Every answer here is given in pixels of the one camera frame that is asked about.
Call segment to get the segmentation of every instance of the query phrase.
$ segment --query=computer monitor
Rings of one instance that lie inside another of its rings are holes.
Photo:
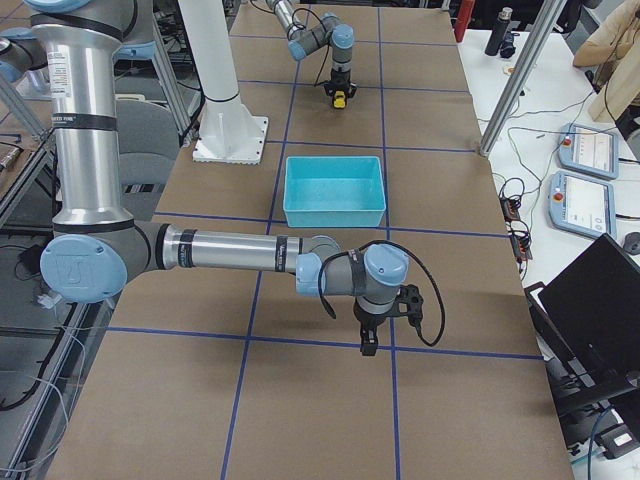
[[[596,384],[640,370],[640,266],[609,235],[595,240],[539,299]],[[640,391],[609,401],[640,438]]]

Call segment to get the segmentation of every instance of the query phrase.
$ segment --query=red object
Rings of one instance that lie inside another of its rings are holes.
[[[460,10],[458,11],[458,18],[456,24],[453,27],[453,34],[456,37],[456,42],[460,43],[464,38],[464,32],[467,31],[467,26],[471,20],[471,12],[473,12],[473,6],[476,0],[462,0]]]

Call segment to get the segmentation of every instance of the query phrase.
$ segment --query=light blue joint cover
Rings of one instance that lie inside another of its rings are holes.
[[[341,23],[331,33],[331,43],[343,50],[353,47],[354,41],[353,28],[346,23]]]
[[[291,56],[296,62],[307,56],[307,52],[304,51],[304,48],[297,40],[289,40],[289,52],[291,52]]]
[[[14,27],[7,28],[0,32],[0,37],[4,37],[7,40],[35,40],[36,36],[33,34],[30,28],[26,27]]]
[[[45,13],[67,13],[84,7],[92,0],[23,0],[34,10]]]
[[[367,273],[387,287],[402,285],[409,271],[409,256],[391,245],[371,245],[364,254]]]
[[[9,83],[17,82],[22,77],[20,70],[6,62],[0,62],[0,75]]]
[[[151,60],[156,53],[156,42],[124,45],[116,52],[116,60]]]
[[[296,260],[296,292],[307,297],[317,297],[318,275],[322,260],[315,253],[303,253]],[[322,276],[322,289],[325,289],[327,277]]]
[[[109,245],[88,235],[54,238],[40,258],[42,276],[51,289],[80,303],[96,303],[127,284],[127,267]]]

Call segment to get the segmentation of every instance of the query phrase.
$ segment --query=plastic tray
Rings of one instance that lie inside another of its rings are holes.
[[[376,227],[386,210],[378,157],[289,157],[290,227]]]

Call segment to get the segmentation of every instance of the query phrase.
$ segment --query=computer mouse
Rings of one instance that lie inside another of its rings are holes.
[[[624,237],[622,249],[629,255],[640,254],[640,232],[631,232]]]

